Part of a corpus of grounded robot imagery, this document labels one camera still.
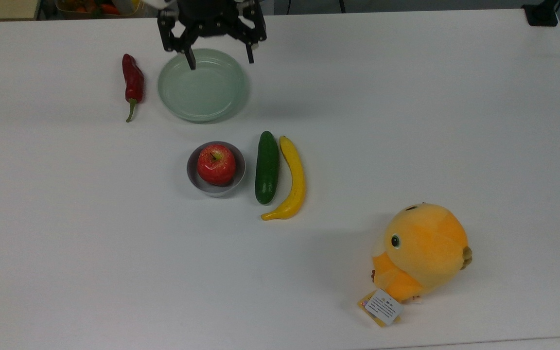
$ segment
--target orange plush toy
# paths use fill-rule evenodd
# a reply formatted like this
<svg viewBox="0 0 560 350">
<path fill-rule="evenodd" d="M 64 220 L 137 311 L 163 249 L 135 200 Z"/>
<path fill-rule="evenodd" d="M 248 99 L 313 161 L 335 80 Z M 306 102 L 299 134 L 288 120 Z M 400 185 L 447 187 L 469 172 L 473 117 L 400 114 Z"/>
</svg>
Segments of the orange plush toy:
<svg viewBox="0 0 560 350">
<path fill-rule="evenodd" d="M 375 285 L 402 302 L 450 281 L 473 261 L 473 251 L 453 213 L 422 203 L 395 215 L 372 258 Z"/>
</svg>

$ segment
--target cucumber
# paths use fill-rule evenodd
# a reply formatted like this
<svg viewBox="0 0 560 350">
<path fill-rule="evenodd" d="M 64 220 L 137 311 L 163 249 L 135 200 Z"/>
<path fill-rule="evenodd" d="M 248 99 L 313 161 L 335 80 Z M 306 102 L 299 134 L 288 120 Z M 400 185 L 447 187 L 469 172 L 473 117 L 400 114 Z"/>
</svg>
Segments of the cucumber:
<svg viewBox="0 0 560 350">
<path fill-rule="evenodd" d="M 258 141 L 256 158 L 256 178 L 254 183 L 256 200 L 260 204 L 271 202 L 278 187 L 280 151 L 276 139 L 269 131 L 264 131 Z"/>
</svg>

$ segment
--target yellow banana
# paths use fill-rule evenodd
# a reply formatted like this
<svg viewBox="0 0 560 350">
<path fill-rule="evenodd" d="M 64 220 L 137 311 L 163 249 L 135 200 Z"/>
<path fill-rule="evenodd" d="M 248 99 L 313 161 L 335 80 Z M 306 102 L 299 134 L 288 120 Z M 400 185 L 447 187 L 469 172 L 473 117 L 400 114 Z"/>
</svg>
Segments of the yellow banana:
<svg viewBox="0 0 560 350">
<path fill-rule="evenodd" d="M 306 197 L 304 168 L 302 167 L 302 161 L 299 159 L 298 150 L 287 137 L 280 137 L 280 150 L 291 170 L 291 192 L 278 208 L 261 215 L 261 219 L 265 221 L 293 217 L 302 207 Z"/>
</svg>

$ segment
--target light green plate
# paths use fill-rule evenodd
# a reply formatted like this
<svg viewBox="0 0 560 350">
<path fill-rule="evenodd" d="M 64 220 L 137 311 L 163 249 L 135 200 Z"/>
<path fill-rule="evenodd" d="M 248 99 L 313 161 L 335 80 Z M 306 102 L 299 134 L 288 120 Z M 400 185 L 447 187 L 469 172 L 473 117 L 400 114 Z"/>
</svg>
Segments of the light green plate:
<svg viewBox="0 0 560 350">
<path fill-rule="evenodd" d="M 174 115 L 190 122 L 210 122 L 236 113 L 247 98 L 246 78 L 238 62 L 226 53 L 196 49 L 196 69 L 177 55 L 161 70 L 158 92 Z"/>
</svg>

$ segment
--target red apple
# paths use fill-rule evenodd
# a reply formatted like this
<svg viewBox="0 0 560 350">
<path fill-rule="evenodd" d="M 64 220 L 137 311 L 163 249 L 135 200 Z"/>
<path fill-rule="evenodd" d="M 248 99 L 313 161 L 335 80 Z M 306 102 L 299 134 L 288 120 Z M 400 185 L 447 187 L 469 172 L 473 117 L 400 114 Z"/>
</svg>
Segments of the red apple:
<svg viewBox="0 0 560 350">
<path fill-rule="evenodd" d="M 235 175 L 235 156 L 221 144 L 211 144 L 205 147 L 198 157 L 198 175 L 216 186 L 230 182 Z"/>
</svg>

